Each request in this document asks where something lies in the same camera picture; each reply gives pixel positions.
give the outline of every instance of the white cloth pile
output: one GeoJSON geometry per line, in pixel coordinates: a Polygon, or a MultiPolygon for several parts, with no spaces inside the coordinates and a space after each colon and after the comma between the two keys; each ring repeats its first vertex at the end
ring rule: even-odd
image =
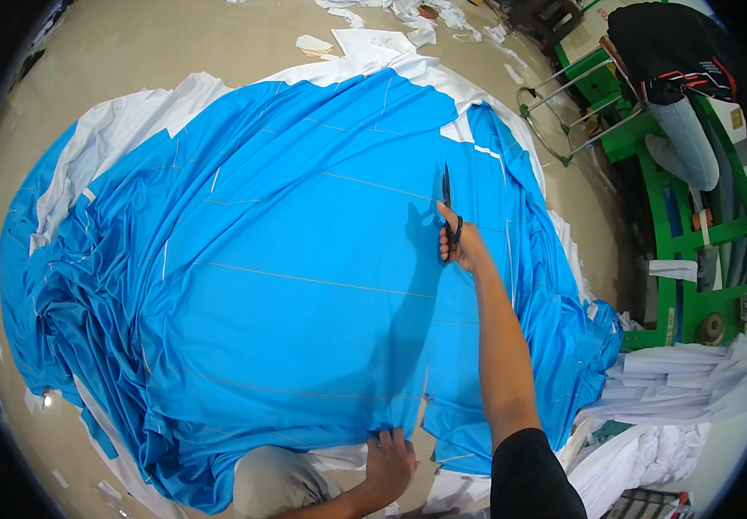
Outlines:
{"type": "Polygon", "coordinates": [[[727,347],[679,344],[620,354],[586,417],[671,425],[725,420],[747,410],[747,336],[727,347]]]}
{"type": "Polygon", "coordinates": [[[581,452],[567,476],[587,517],[603,516],[629,488],[690,476],[710,428],[709,423],[638,425],[581,452]]]}
{"type": "Polygon", "coordinates": [[[434,7],[442,20],[450,29],[455,31],[470,31],[471,34],[455,34],[454,38],[460,42],[479,42],[483,39],[480,31],[474,29],[466,20],[463,10],[451,0],[315,0],[316,4],[325,9],[344,9],[350,6],[381,7],[390,11],[414,32],[408,38],[417,47],[428,43],[436,43],[436,22],[420,16],[420,4],[434,7]]]}

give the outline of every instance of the tiled floor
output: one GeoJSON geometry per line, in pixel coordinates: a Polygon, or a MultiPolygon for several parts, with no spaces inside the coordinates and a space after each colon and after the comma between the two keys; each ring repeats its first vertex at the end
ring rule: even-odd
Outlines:
{"type": "MultiPolygon", "coordinates": [[[[457,0],[475,27],[496,25],[492,11],[457,0]]],[[[392,14],[379,8],[354,8],[368,28],[408,32],[392,14]]],[[[313,62],[295,40],[311,34],[333,41],[331,28],[346,28],[311,0],[252,0],[228,5],[224,0],[79,0],[49,37],[47,52],[0,106],[0,230],[16,189],[39,156],[59,134],[90,107],[140,88],[173,88],[192,72],[206,71],[232,87],[240,87],[287,67],[313,62]]],[[[507,106],[517,105],[518,85],[503,68],[509,62],[488,42],[463,43],[443,24],[436,45],[421,54],[440,57],[443,65],[472,80],[507,106]]],[[[516,36],[505,46],[529,64],[526,78],[534,83],[551,70],[532,42],[516,36]]],[[[561,145],[557,122],[545,123],[546,133],[561,145]]],[[[601,181],[590,154],[579,155],[565,168],[540,145],[545,166],[547,205],[571,225],[593,292],[616,301],[617,238],[613,225],[613,195],[601,181]]],[[[122,485],[88,441],[76,409],[59,397],[30,414],[24,402],[25,383],[15,368],[1,324],[0,400],[4,421],[50,496],[70,517],[105,517],[109,509],[92,491],[100,480],[119,490],[122,485]],[[67,481],[62,488],[52,475],[67,481]]],[[[424,503],[434,462],[428,461],[433,439],[418,430],[414,438],[422,464],[417,478],[399,503],[410,510],[424,503]]],[[[352,486],[361,473],[340,474],[352,486]]],[[[129,497],[133,517],[153,518],[129,497]]],[[[192,517],[202,513],[187,510],[192,517]]]]}

